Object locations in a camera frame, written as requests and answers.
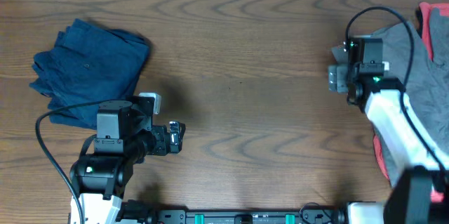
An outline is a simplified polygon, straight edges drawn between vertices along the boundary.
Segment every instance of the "black mount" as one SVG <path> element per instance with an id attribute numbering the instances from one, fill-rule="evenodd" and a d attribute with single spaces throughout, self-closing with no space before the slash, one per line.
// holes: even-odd
<path id="1" fill-rule="evenodd" d="M 384 78 L 382 46 L 382 39 L 349 39 L 347 102 L 358 106 L 362 112 L 371 93 L 392 89 L 406 91 L 397 77 Z"/>
<path id="2" fill-rule="evenodd" d="M 127 100 L 100 103 L 97 114 L 97 135 L 90 137 L 80 157 L 70 170 L 77 194 L 101 193 L 123 199 L 126 183 L 133 175 L 133 165 L 146 155 L 165 156 L 179 153 L 185 125 L 171 121 L 166 126 L 153 126 L 154 97 L 132 96 Z M 94 141 L 94 153 L 86 154 Z"/>
<path id="3" fill-rule="evenodd" d="M 444 201 L 431 202 L 433 178 L 440 171 L 423 166 L 406 169 L 384 208 L 385 223 L 449 223 L 448 189 Z"/>
<path id="4" fill-rule="evenodd" d="M 160 210 L 152 211 L 150 206 L 130 201 L 122 205 L 116 223 L 122 220 L 137 220 L 145 224 L 344 224 L 343 220 L 331 220 L 323 214 L 335 216 L 339 213 L 325 207 L 303 209 L 302 216 L 298 210 L 293 211 L 190 211 Z"/>

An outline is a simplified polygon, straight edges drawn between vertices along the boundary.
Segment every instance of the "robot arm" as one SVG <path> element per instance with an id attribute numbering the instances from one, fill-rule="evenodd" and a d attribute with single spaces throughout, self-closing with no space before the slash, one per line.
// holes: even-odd
<path id="1" fill-rule="evenodd" d="M 359 37 L 348 41 L 348 64 L 329 67 L 330 88 L 338 83 L 336 91 L 346 91 L 348 103 L 358 106 L 366 114 L 382 135 L 402 173 L 386 204 L 349 203 L 346 210 L 348 223 L 427 223 L 431 220 L 429 212 L 431 216 L 438 216 L 436 219 L 439 221 L 448 221 L 447 214 L 444 214 L 447 206 L 430 201 L 432 187 L 447 195 L 447 183 L 442 180 L 440 164 L 424 144 L 444 168 L 449 167 L 449 157 L 417 118 L 403 84 L 396 77 L 384 77 L 386 65 L 382 62 L 382 40 Z M 411 124 L 401 105 L 404 105 Z"/>
<path id="2" fill-rule="evenodd" d="M 171 121 L 167 132 L 166 126 L 152 123 L 160 102 L 161 96 L 155 93 L 141 93 L 100 103 L 97 135 L 89 138 L 94 152 L 86 154 L 87 144 L 70 171 L 85 223 L 151 223 L 155 218 L 153 211 L 140 211 L 141 205 L 122 200 L 134 164 L 144 162 L 148 154 L 164 156 L 182 149 L 184 124 Z M 74 198 L 71 208 L 69 223 L 81 223 Z"/>

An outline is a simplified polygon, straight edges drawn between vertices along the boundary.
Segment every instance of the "wooden table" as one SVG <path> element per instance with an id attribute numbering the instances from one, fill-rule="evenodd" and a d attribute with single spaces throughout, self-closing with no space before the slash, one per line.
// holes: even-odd
<path id="1" fill-rule="evenodd" d="M 362 8 L 413 19 L 421 1 L 448 0 L 0 0 L 0 223 L 67 221 L 70 193 L 34 135 L 50 100 L 28 84 L 33 55 L 75 18 L 151 40 L 136 93 L 162 95 L 157 124 L 187 125 L 180 154 L 135 166 L 126 199 L 190 209 L 386 199 L 370 124 L 328 90 L 330 48 Z M 395 22 L 368 13 L 354 33 Z M 42 125 L 66 172 L 93 133 Z"/>

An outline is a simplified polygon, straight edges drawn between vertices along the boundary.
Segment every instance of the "table surface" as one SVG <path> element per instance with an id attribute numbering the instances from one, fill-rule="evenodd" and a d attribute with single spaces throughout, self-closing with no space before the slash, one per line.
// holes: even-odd
<path id="1" fill-rule="evenodd" d="M 368 120 L 328 90 L 330 48 L 359 10 L 413 19 L 421 1 L 448 0 L 0 0 L 0 223 L 67 222 L 69 191 L 34 135 L 50 100 L 28 84 L 33 55 L 75 18 L 147 37 L 135 92 L 162 95 L 156 124 L 187 125 L 181 153 L 135 166 L 125 199 L 190 209 L 385 200 Z M 354 33 L 395 22 L 367 13 Z M 93 133 L 42 125 L 66 172 Z"/>

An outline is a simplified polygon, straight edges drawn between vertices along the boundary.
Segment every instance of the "green connector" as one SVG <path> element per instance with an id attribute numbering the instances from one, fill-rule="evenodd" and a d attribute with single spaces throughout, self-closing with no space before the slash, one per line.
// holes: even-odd
<path id="1" fill-rule="evenodd" d="M 195 224 L 204 224 L 204 215 L 195 214 Z"/>
<path id="2" fill-rule="evenodd" d="M 286 214 L 286 224 L 295 224 L 295 215 Z"/>

